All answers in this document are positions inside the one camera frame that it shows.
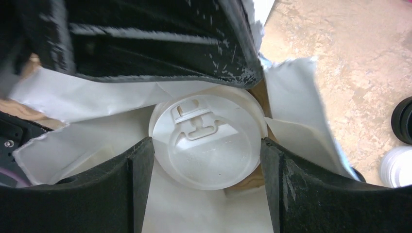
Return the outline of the light blue paper bag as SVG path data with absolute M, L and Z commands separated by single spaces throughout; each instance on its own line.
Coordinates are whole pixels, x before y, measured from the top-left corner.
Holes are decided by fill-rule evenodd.
M 201 81 L 97 83 L 42 68 L 13 97 L 66 122 L 29 141 L 17 163 L 36 185 L 53 185 L 98 166 L 148 137 L 157 104 L 219 85 Z M 141 233 L 270 233 L 265 188 L 200 190 L 171 178 L 155 158 Z

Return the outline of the single brown pulp cup carrier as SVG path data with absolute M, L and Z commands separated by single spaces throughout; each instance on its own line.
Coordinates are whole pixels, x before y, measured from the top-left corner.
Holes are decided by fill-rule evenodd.
M 32 54 L 29 58 L 27 66 L 23 70 L 23 77 L 26 78 L 28 75 L 34 73 L 37 69 L 41 67 L 41 63 L 36 54 Z M 249 89 L 248 92 L 258 101 L 261 105 L 266 117 L 270 115 L 270 106 L 268 100 L 268 94 L 266 90 L 265 81 L 260 81 L 255 87 Z M 46 117 L 44 114 L 35 111 L 23 104 L 17 103 L 14 100 L 1 100 L 0 101 L 0 111 L 10 114 L 12 116 L 33 121 L 44 127 L 50 129 L 59 129 L 64 127 L 66 124 L 55 119 Z M 261 166 L 258 166 L 252 174 L 246 177 L 244 180 L 238 184 L 229 187 L 230 191 L 244 191 L 252 188 L 261 187 L 264 185 L 264 178 Z

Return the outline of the white plastic cup lid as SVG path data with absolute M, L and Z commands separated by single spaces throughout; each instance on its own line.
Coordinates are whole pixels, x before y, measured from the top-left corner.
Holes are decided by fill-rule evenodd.
M 217 86 L 157 104 L 149 123 L 155 158 L 184 186 L 232 187 L 260 163 L 268 134 L 264 111 L 248 91 Z

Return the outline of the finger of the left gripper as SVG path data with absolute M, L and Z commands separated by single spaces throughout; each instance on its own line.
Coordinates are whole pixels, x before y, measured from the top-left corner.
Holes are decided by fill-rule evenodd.
M 263 78 L 240 0 L 3 0 L 0 77 L 30 56 L 101 83 L 205 81 L 243 89 Z

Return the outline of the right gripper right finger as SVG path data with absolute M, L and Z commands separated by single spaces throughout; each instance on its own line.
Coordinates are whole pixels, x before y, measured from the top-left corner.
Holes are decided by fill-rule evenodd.
M 412 188 L 387 188 L 332 173 L 275 141 L 260 149 L 276 233 L 409 233 Z

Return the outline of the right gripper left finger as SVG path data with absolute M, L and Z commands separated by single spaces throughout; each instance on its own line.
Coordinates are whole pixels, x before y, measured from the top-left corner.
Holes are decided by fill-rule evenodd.
M 154 146 L 142 139 L 122 154 L 56 184 L 1 187 L 3 233 L 139 233 Z

